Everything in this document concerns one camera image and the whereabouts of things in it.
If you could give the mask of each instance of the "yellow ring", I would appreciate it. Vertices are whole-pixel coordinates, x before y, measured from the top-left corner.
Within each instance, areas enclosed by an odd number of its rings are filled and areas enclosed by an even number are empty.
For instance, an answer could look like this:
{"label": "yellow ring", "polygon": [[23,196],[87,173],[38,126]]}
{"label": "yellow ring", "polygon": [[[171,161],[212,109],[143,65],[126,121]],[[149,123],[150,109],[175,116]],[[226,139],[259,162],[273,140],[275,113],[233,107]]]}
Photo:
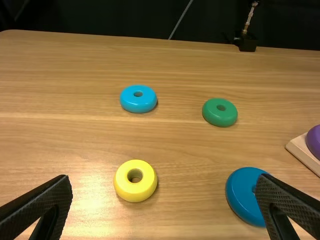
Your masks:
{"label": "yellow ring", "polygon": [[[137,183],[130,181],[140,178]],[[122,199],[138,203],[149,198],[156,190],[158,178],[155,170],[149,163],[133,159],[123,163],[114,175],[113,185],[115,192]]]}

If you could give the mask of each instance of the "green ring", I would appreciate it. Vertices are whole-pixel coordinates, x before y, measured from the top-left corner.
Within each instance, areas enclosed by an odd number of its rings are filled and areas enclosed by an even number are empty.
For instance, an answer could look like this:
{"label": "green ring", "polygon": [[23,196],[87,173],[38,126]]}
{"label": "green ring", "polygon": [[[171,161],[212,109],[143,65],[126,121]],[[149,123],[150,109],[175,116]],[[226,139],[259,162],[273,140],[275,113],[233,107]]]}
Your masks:
{"label": "green ring", "polygon": [[232,102],[223,98],[212,98],[203,105],[202,116],[212,125],[229,127],[237,121],[238,111]]}

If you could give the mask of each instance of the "cyan ring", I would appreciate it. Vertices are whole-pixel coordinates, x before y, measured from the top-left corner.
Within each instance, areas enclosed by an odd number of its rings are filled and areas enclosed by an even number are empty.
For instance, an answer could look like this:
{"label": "cyan ring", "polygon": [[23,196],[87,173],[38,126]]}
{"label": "cyan ring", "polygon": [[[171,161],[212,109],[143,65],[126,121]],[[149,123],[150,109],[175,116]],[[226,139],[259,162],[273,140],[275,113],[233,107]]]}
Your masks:
{"label": "cyan ring", "polygon": [[151,87],[132,85],[122,91],[120,104],[128,112],[136,114],[147,113],[156,106],[157,95]]}

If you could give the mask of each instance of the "purple ring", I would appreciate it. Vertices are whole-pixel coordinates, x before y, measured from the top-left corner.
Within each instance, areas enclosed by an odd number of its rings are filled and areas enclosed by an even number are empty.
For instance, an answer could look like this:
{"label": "purple ring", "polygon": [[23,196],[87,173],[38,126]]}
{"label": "purple ring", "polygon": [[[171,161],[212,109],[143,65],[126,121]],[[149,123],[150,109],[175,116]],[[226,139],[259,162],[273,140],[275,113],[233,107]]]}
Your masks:
{"label": "purple ring", "polygon": [[320,125],[314,126],[308,131],[305,142],[310,152],[320,160]]}

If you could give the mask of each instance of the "cable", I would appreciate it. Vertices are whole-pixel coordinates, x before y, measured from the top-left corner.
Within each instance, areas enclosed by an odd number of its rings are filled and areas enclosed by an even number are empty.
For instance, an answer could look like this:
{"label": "cable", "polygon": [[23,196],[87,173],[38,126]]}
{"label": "cable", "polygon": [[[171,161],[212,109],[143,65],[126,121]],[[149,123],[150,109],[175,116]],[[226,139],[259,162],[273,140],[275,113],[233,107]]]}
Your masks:
{"label": "cable", "polygon": [[190,7],[190,5],[192,4],[193,1],[194,1],[194,0],[190,0],[189,3],[188,3],[188,5],[185,7],[185,9],[184,9],[183,13],[181,14],[178,22],[176,23],[174,29],[172,30],[172,32],[171,32],[168,40],[171,40],[171,39],[172,39],[172,37],[173,37],[173,35],[175,34],[177,28],[179,27],[179,24],[181,23],[182,19],[184,18],[186,12],[188,11],[188,9],[189,9],[189,7]]}

